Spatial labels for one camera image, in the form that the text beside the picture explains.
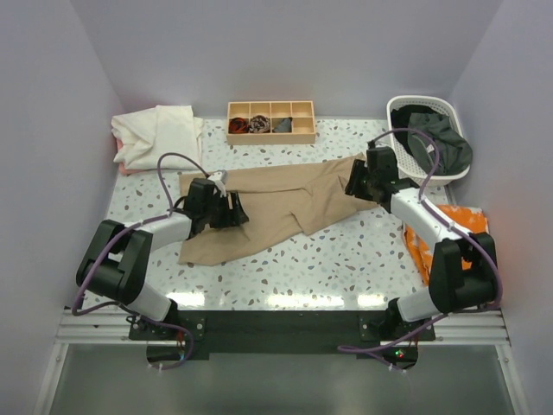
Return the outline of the beige t-shirt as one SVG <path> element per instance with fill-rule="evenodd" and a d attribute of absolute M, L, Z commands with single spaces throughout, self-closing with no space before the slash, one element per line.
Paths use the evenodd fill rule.
<path fill-rule="evenodd" d="M 357 158 L 365 157 L 229 171 L 226 188 L 238 193 L 249 220 L 238 227 L 208 228 L 184 242 L 178 263 L 212 266 L 242 259 L 375 208 L 375 202 L 345 193 Z"/>

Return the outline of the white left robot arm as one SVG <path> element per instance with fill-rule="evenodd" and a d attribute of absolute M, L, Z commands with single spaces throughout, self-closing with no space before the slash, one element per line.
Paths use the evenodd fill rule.
<path fill-rule="evenodd" d="M 226 181 L 224 170 L 194 178 L 188 194 L 167 213 L 132 225 L 103 220 L 77 270 L 79 294 L 90 291 L 149 321 L 177 325 L 176 302 L 146 282 L 149 256 L 164 246 L 194 239 L 205 228 L 245 224 L 249 218 L 239 195 L 226 189 Z"/>

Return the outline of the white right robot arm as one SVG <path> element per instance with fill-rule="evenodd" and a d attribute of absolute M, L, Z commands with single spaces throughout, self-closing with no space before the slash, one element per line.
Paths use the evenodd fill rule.
<path fill-rule="evenodd" d="M 492 236 L 461 226 L 426 198 L 414 181 L 401 179 L 392 149 L 372 146 L 365 160 L 356 159 L 346 194 L 376 202 L 409 226 L 431 251 L 428 286 L 390 300 L 381 329 L 499 304 L 502 285 Z"/>

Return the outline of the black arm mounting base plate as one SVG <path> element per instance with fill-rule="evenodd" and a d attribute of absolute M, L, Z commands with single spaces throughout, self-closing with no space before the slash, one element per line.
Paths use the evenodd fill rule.
<path fill-rule="evenodd" d="M 392 321 L 383 310 L 180 310 L 176 317 L 186 333 L 127 316 L 129 339 L 149 344 L 151 362 L 207 361 L 213 354 L 337 354 L 340 346 L 374 348 L 413 330 L 418 341 L 435 339 L 425 320 Z"/>

